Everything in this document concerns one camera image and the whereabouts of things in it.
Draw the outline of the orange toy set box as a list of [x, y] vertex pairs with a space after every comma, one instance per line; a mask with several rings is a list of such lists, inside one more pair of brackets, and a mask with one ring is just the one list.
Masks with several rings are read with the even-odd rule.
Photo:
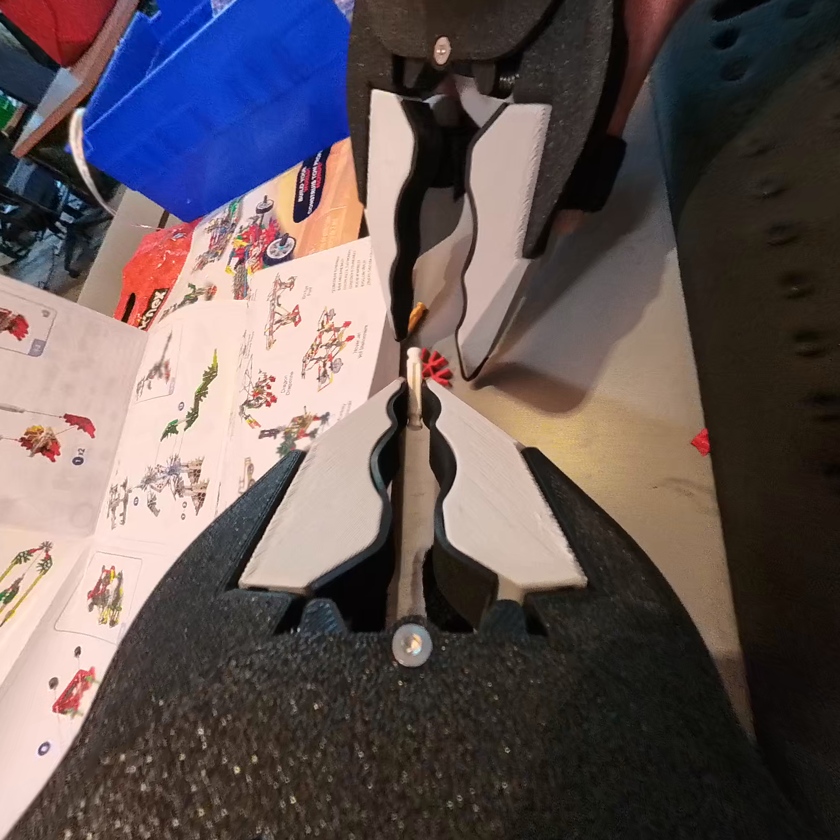
[[113, 317], [146, 331], [196, 302], [252, 299], [260, 271], [357, 239], [361, 219], [346, 139], [204, 217], [144, 236]]

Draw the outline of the black dimpled mat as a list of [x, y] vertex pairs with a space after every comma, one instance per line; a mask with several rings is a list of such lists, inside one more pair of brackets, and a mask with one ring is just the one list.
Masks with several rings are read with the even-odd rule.
[[838, 838], [839, 2], [693, 2], [653, 91], [759, 748]]

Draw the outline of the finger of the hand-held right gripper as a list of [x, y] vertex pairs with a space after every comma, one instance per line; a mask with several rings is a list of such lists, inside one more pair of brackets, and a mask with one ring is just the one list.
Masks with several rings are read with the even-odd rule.
[[395, 340], [408, 335], [421, 208], [430, 184], [430, 108], [371, 92], [365, 219]]
[[467, 152], [473, 229], [455, 338], [469, 382], [490, 357], [531, 263], [524, 245], [551, 111], [549, 104], [504, 102]]

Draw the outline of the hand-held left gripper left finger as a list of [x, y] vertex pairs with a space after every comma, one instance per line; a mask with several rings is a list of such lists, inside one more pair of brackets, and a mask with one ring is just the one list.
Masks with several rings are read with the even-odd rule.
[[319, 435], [239, 578], [244, 589], [387, 593], [396, 566], [389, 486], [406, 424], [398, 377]]

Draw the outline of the white plastic rod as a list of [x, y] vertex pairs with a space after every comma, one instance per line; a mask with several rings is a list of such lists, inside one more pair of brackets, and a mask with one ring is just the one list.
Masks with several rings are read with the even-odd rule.
[[423, 386], [424, 386], [423, 350], [410, 347], [406, 350], [407, 384], [407, 423], [406, 427], [417, 431], [424, 426]]

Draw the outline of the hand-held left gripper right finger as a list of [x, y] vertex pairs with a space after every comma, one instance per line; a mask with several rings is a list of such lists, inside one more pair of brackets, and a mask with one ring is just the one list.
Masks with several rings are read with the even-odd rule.
[[478, 627], [497, 602], [584, 589], [525, 447], [434, 381], [425, 384], [425, 425], [438, 487], [434, 577], [459, 619]]

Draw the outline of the blue plastic bin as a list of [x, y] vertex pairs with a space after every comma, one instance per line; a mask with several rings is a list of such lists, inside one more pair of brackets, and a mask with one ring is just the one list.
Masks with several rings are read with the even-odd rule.
[[85, 162], [183, 221], [345, 140], [350, 21], [332, 1], [160, 1], [82, 116]]

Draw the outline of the person's right hand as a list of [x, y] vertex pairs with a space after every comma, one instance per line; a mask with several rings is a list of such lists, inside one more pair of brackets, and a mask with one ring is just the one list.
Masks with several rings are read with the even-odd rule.
[[580, 159], [567, 182], [553, 232], [571, 233], [600, 211], [620, 171], [628, 118], [658, 53], [690, 1], [623, 1], [613, 6], [611, 51], [602, 95]]

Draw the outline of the wooden edged desk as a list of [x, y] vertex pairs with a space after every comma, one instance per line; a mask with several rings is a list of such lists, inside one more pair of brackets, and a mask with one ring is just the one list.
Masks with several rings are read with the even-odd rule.
[[11, 154], [22, 159], [31, 154], [47, 134], [67, 119], [94, 91], [126, 28], [139, 7], [138, 1], [117, 1], [91, 46], [69, 68], [60, 68], [37, 104], [19, 126]]

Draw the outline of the white instruction booklet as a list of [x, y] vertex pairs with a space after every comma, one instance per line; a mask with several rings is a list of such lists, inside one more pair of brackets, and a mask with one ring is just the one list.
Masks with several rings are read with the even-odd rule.
[[2, 278], [2, 838], [181, 552], [371, 393], [369, 238], [232, 281], [187, 272], [144, 330]]

